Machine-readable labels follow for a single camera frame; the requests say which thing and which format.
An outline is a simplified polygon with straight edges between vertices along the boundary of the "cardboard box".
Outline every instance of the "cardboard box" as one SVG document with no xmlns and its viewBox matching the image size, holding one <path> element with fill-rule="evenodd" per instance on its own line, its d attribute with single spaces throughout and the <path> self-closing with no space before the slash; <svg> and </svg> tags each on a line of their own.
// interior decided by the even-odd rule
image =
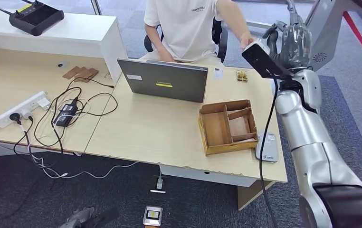
<svg viewBox="0 0 362 228">
<path fill-rule="evenodd" d="M 199 128 L 206 155 L 255 148 L 258 143 L 249 100 L 205 104 L 199 110 Z"/>
</svg>

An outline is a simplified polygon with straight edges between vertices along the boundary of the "black chair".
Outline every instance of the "black chair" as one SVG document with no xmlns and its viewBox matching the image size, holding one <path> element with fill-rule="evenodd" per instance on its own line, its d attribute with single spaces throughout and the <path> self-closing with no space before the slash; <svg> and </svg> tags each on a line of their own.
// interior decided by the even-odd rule
<svg viewBox="0 0 362 228">
<path fill-rule="evenodd" d="M 164 38 L 164 34 L 162 31 L 162 36 L 161 36 L 160 40 L 163 41 L 163 38 Z M 221 21 L 217 21 L 217 20 L 213 19 L 212 39 L 213 39 L 213 42 L 215 42 L 215 44 L 219 46 L 218 58 L 221 59 L 221 62 L 223 62 L 224 58 L 226 57 L 227 38 L 228 38 L 227 29 L 225 29 L 221 25 Z M 150 41 L 150 39 L 147 35 L 144 38 L 144 47 L 146 48 L 146 50 L 148 52 L 153 51 L 152 42 Z"/>
</svg>

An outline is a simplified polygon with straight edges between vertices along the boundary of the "yellow sticker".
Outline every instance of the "yellow sticker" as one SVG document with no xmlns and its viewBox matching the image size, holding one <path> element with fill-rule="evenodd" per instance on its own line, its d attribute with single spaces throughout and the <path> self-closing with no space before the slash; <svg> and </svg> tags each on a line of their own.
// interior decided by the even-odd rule
<svg viewBox="0 0 362 228">
<path fill-rule="evenodd" d="M 18 12 L 22 12 L 23 10 L 27 9 L 27 8 L 30 7 L 30 6 L 31 6 L 31 4 L 27 4 L 27 5 L 25 5 L 24 7 L 18 9 Z"/>
<path fill-rule="evenodd" d="M 167 85 L 167 84 L 162 84 L 162 83 L 156 83 L 156 86 L 164 86 L 164 87 L 172 88 L 172 85 Z"/>
<path fill-rule="evenodd" d="M 159 212 L 150 210 L 148 216 L 157 219 L 159 217 Z"/>
</svg>

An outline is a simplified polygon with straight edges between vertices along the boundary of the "hand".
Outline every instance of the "hand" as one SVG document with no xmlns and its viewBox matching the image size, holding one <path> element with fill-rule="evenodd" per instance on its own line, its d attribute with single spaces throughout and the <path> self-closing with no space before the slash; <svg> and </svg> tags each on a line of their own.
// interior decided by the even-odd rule
<svg viewBox="0 0 362 228">
<path fill-rule="evenodd" d="M 160 61 L 174 62 L 174 58 L 172 57 L 172 55 L 169 53 L 169 51 L 164 46 L 157 49 L 157 51 L 159 52 Z"/>
<path fill-rule="evenodd" d="M 240 37 L 240 48 L 245 49 L 252 42 L 254 42 L 254 37 L 251 35 L 249 31 L 245 32 Z"/>
</svg>

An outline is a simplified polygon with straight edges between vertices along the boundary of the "gray laptop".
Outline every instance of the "gray laptop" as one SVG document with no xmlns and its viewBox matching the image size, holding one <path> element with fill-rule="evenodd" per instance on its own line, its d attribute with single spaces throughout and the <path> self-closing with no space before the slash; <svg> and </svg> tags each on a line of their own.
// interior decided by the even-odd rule
<svg viewBox="0 0 362 228">
<path fill-rule="evenodd" d="M 208 69 L 159 61 L 117 59 L 132 92 L 203 102 Z"/>
</svg>

